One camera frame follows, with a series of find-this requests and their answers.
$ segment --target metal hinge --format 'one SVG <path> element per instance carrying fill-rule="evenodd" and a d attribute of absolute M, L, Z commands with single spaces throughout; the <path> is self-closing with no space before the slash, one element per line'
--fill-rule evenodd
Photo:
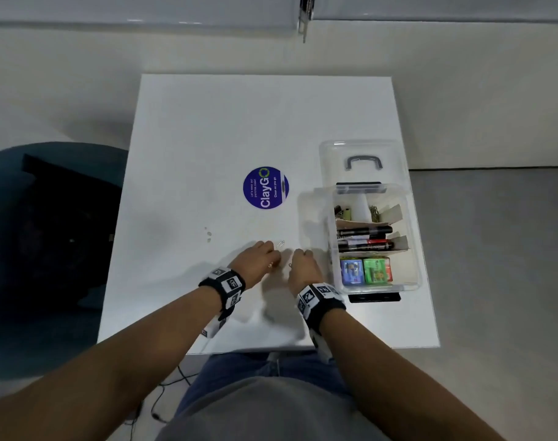
<path fill-rule="evenodd" d="M 299 25 L 297 32 L 305 37 L 308 34 L 308 24 L 312 21 L 313 3 L 315 0 L 299 0 Z"/>

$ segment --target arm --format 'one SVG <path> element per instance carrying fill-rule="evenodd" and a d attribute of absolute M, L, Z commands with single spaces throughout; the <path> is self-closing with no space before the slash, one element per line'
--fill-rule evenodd
<path fill-rule="evenodd" d="M 292 294 L 323 281 L 312 252 L 295 251 Z M 319 329 L 357 407 L 392 440 L 503 440 L 442 385 L 346 311 L 328 311 Z"/>
<path fill-rule="evenodd" d="M 249 289 L 280 259 L 272 242 L 258 242 L 229 267 Z M 220 309 L 215 289 L 197 288 L 1 399 L 0 440 L 42 433 L 48 441 L 106 439 L 175 369 Z"/>

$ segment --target person's left hand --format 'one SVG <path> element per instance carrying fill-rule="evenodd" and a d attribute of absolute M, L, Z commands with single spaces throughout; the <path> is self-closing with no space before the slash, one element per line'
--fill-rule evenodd
<path fill-rule="evenodd" d="M 274 249 L 272 241 L 256 242 L 252 247 L 240 252 L 228 267 L 238 272 L 246 282 L 246 289 L 250 289 L 279 265 L 281 252 Z"/>

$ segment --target person's right arm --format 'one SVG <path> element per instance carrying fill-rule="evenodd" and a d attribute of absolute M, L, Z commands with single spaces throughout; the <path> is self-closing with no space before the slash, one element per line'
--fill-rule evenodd
<path fill-rule="evenodd" d="M 295 251 L 295 296 L 323 276 L 311 251 Z M 320 332 L 358 409 L 394 441 L 503 438 L 442 385 L 398 355 L 343 309 L 328 311 Z"/>

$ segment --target person's left arm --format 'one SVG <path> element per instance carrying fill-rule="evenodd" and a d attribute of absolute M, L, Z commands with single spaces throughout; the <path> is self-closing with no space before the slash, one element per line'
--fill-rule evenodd
<path fill-rule="evenodd" d="M 229 267 L 249 289 L 280 259 L 272 242 L 258 242 Z M 215 289 L 197 288 L 1 399 L 0 440 L 105 440 L 177 367 L 220 309 Z"/>

